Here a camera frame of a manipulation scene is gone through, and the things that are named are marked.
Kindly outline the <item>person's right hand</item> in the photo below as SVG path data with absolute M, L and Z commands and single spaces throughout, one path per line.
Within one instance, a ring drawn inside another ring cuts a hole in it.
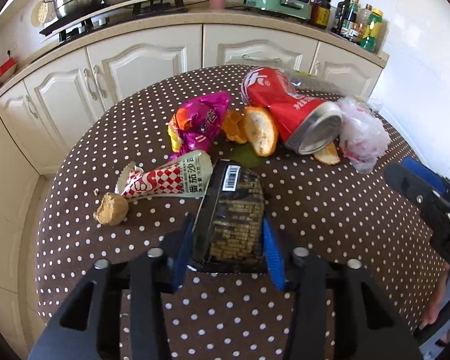
M 429 324 L 435 323 L 440 311 L 440 303 L 446 294 L 446 283 L 450 275 L 450 265 L 445 262 L 443 264 L 444 272 L 437 281 L 433 294 L 427 303 L 422 314 L 420 327 L 423 328 Z

